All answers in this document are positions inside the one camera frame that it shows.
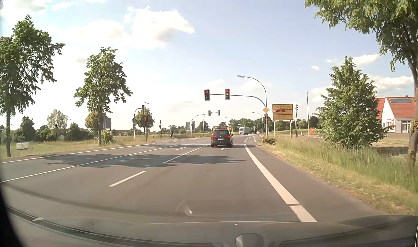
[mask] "red tile roof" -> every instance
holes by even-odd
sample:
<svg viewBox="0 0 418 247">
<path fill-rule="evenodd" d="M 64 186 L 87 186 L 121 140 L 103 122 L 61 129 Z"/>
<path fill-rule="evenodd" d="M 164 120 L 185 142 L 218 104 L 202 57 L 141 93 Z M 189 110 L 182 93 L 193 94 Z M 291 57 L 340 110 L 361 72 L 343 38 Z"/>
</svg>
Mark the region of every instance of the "red tile roof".
<svg viewBox="0 0 418 247">
<path fill-rule="evenodd" d="M 378 106 L 376 107 L 377 110 L 380 111 L 380 114 L 376 116 L 376 118 L 381 118 L 383 115 L 383 108 L 384 108 L 384 101 L 386 98 L 375 98 L 378 100 Z"/>
<path fill-rule="evenodd" d="M 391 98 L 406 98 L 406 97 L 386 97 L 387 102 L 392 109 L 393 117 L 395 118 L 413 118 L 414 115 L 414 105 L 413 97 L 407 97 L 412 99 L 412 103 L 391 103 Z"/>
</svg>

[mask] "tree trunk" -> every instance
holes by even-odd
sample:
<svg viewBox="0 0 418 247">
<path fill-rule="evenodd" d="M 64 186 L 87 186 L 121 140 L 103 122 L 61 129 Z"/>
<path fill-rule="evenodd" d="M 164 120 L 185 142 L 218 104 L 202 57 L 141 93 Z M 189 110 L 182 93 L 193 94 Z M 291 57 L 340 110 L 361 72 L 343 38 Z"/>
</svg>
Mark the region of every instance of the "tree trunk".
<svg viewBox="0 0 418 247">
<path fill-rule="evenodd" d="M 11 157 L 11 112 L 8 110 L 6 112 L 6 157 Z"/>
<path fill-rule="evenodd" d="M 410 138 L 407 156 L 407 175 L 414 175 L 416 162 L 416 152 L 418 149 L 418 66 L 412 70 L 413 80 L 415 84 L 415 96 L 413 98 L 415 104 L 413 120 L 410 123 Z"/>
<path fill-rule="evenodd" d="M 102 108 L 98 111 L 98 140 L 99 140 L 99 146 L 102 146 Z"/>
</svg>

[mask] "sky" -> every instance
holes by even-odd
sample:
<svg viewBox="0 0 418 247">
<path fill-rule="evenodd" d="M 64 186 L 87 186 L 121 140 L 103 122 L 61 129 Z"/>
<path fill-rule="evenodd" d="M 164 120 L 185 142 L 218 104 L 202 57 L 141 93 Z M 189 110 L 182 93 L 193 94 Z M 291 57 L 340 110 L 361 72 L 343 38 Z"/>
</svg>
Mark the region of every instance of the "sky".
<svg viewBox="0 0 418 247">
<path fill-rule="evenodd" d="M 11 119 L 15 128 L 23 116 L 35 128 L 47 124 L 58 109 L 85 127 L 87 106 L 75 106 L 76 88 L 84 84 L 87 58 L 101 47 L 118 49 L 126 84 L 133 92 L 127 102 L 110 104 L 113 129 L 130 129 L 134 111 L 144 102 L 155 120 L 151 130 L 184 126 L 195 115 L 206 116 L 209 126 L 230 119 L 256 119 L 264 105 L 255 98 L 211 95 L 252 95 L 268 106 L 297 104 L 298 118 L 307 118 L 322 106 L 320 94 L 332 85 L 331 67 L 352 56 L 358 69 L 377 86 L 378 97 L 413 95 L 413 78 L 407 65 L 390 70 L 391 56 L 379 55 L 374 35 L 329 29 L 317 9 L 304 1 L 280 0 L 3 0 L 0 3 L 0 37 L 26 14 L 35 27 L 47 31 L 52 42 L 65 43 L 63 55 L 53 57 L 55 83 L 45 82 L 35 104 Z M 237 75 L 253 77 L 239 78 Z M 194 118 L 196 125 L 203 116 Z M 5 125 L 0 116 L 0 125 Z"/>
</svg>

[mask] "distant car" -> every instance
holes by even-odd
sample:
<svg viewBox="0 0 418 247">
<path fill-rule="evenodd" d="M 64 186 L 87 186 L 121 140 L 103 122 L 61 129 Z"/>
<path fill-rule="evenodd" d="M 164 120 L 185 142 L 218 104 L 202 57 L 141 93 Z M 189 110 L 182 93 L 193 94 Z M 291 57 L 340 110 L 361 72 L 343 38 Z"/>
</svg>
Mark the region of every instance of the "distant car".
<svg viewBox="0 0 418 247">
<path fill-rule="evenodd" d="M 233 147 L 233 134 L 228 129 L 214 129 L 211 137 L 211 147 L 226 146 Z"/>
</svg>

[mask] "white house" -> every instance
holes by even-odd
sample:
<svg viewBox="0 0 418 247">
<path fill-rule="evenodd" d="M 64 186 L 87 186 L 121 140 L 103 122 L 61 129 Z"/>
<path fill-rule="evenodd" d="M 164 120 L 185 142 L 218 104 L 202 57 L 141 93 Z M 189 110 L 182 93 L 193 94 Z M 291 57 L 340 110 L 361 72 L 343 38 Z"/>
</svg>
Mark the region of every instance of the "white house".
<svg viewBox="0 0 418 247">
<path fill-rule="evenodd" d="M 378 100 L 377 109 L 383 127 L 394 125 L 389 132 L 409 133 L 410 121 L 413 120 L 414 101 L 413 97 L 385 97 L 376 98 Z"/>
</svg>

